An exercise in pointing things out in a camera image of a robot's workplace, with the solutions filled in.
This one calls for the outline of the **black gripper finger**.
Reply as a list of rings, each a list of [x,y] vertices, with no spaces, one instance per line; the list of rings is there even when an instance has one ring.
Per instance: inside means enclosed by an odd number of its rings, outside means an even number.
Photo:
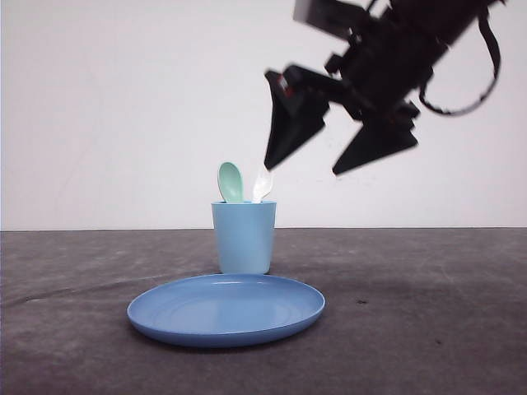
[[[371,118],[344,150],[332,168],[335,175],[392,156],[417,145],[411,118]]]
[[[291,87],[274,70],[267,70],[264,76],[273,103],[264,166],[272,170],[325,126],[329,102],[313,92]]]

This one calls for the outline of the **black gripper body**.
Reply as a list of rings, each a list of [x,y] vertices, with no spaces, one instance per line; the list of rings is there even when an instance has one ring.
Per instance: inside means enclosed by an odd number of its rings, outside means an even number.
[[[405,102],[412,90],[424,92],[434,65],[477,21],[487,43],[489,1],[391,1],[348,38],[342,55],[332,54],[325,74],[298,65],[283,76],[289,85],[336,102],[353,119],[403,119],[417,116]]]

